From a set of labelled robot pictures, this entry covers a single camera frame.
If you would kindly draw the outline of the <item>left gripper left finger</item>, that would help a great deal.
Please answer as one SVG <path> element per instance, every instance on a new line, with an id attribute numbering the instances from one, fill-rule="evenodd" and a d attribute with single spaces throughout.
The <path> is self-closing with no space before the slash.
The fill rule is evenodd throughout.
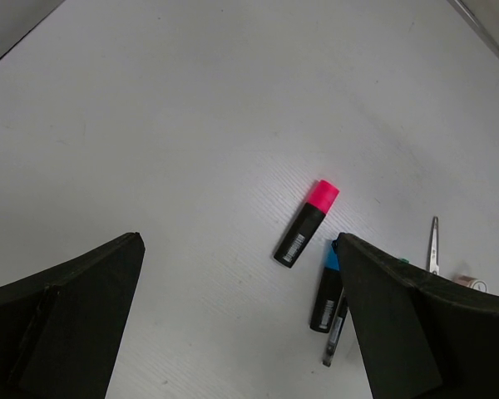
<path id="1" fill-rule="evenodd" d="M 145 255 L 126 233 L 0 287 L 0 398 L 103 398 Z"/>

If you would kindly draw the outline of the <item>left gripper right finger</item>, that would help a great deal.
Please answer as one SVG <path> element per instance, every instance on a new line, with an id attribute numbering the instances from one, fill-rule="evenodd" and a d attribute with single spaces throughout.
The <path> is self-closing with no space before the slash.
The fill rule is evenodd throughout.
<path id="1" fill-rule="evenodd" d="M 499 296 L 354 234 L 334 250 L 373 397 L 499 398 Z"/>

